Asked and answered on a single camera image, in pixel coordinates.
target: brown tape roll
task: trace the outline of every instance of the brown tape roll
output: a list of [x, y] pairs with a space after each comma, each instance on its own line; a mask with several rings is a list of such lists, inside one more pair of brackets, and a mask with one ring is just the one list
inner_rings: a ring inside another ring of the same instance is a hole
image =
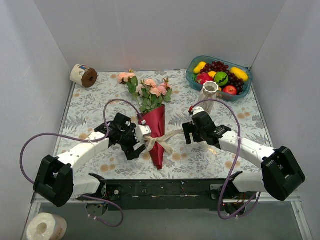
[[71, 81], [75, 82], [85, 88], [92, 87], [98, 78], [98, 73], [91, 67], [83, 64], [77, 64], [71, 71]]

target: blue plastic basket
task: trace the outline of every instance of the blue plastic basket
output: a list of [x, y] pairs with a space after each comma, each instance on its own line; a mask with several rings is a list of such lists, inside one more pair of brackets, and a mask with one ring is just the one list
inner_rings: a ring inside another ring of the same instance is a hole
[[233, 67], [241, 69], [248, 75], [248, 78], [249, 78], [248, 81], [246, 81], [244, 83], [243, 92], [240, 95], [231, 95], [231, 94], [225, 93], [223, 91], [218, 91], [217, 97], [221, 98], [223, 100], [226, 100], [226, 101], [231, 101], [231, 102], [234, 102], [234, 101], [237, 101], [238, 99], [244, 98], [248, 94], [250, 87], [251, 87], [251, 84], [252, 84], [253, 77], [252, 77], [251, 71], [249, 71], [249, 69], [247, 69], [243, 66], [239, 66], [239, 65], [233, 64], [231, 62], [227, 62], [227, 61], [222, 61], [222, 60], [210, 57], [210, 56], [197, 56], [195, 59], [192, 60], [190, 66], [185, 74], [185, 77], [188, 80], [190, 87], [192, 87], [193, 89], [195, 89], [199, 92], [201, 91], [203, 85], [194, 81], [194, 78], [193, 78], [194, 69], [200, 62], [206, 62], [206, 63], [211, 64], [213, 61], [223, 62], [225, 65], [229, 66], [228, 69], [233, 68]]

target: white tape roll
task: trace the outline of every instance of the white tape roll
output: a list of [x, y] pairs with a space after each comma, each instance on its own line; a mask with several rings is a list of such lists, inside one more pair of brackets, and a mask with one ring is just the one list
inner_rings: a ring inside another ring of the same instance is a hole
[[76, 64], [71, 71], [71, 81], [84, 86], [85, 88], [92, 87], [98, 78], [98, 73], [91, 67], [83, 64]]
[[67, 230], [66, 220], [49, 213], [38, 214], [26, 229], [28, 240], [60, 240]]

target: white backdrop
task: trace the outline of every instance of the white backdrop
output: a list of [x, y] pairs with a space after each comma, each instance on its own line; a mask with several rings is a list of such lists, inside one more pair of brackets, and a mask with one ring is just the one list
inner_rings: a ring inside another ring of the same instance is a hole
[[[59, 130], [70, 90], [66, 60], [32, 0], [0, 0], [0, 239], [20, 239], [33, 186], [23, 177], [19, 155], [32, 136]], [[42, 137], [25, 152], [35, 179], [54, 137]]]
[[70, 67], [186, 69], [199, 55], [251, 66], [285, 0], [34, 0]]
[[320, 239], [320, 0], [287, 0], [252, 67], [275, 147], [292, 149], [306, 181], [299, 191]]

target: floral tablecloth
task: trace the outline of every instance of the floral tablecloth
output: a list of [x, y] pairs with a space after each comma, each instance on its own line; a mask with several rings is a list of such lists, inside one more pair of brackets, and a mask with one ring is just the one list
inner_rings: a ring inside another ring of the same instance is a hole
[[[152, 78], [159, 83], [163, 78], [169, 78], [173, 91], [171, 101], [165, 103], [166, 133], [182, 129], [182, 123], [191, 120], [188, 110], [197, 102], [199, 92], [189, 86], [185, 78], [186, 70], [140, 71], [135, 74], [138, 80]], [[111, 99], [125, 99], [138, 107], [126, 86], [117, 82], [117, 75], [117, 72], [101, 72], [91, 88], [75, 86], [64, 123], [64, 135], [86, 139], [94, 128], [103, 122], [103, 108]], [[242, 100], [227, 104], [239, 118], [243, 137], [261, 145], [270, 145], [252, 89]], [[116, 113], [131, 117], [135, 123], [138, 121], [134, 109], [124, 102], [112, 102], [107, 108], [107, 119], [113, 120]], [[233, 130], [237, 129], [231, 113], [219, 103], [215, 103], [211, 117], [217, 126], [223, 124]], [[232, 153], [208, 145], [186, 145], [183, 134], [170, 138], [167, 143], [173, 148], [173, 154], [164, 153], [162, 170], [157, 170], [147, 152], [143, 152], [139, 159], [128, 161], [121, 149], [112, 146], [92, 158], [75, 175], [87, 176], [89, 173], [95, 173], [105, 179], [225, 178], [235, 157]], [[77, 144], [79, 143], [75, 141], [61, 139], [58, 154]], [[246, 160], [239, 159], [235, 171], [258, 172], [259, 169]]]

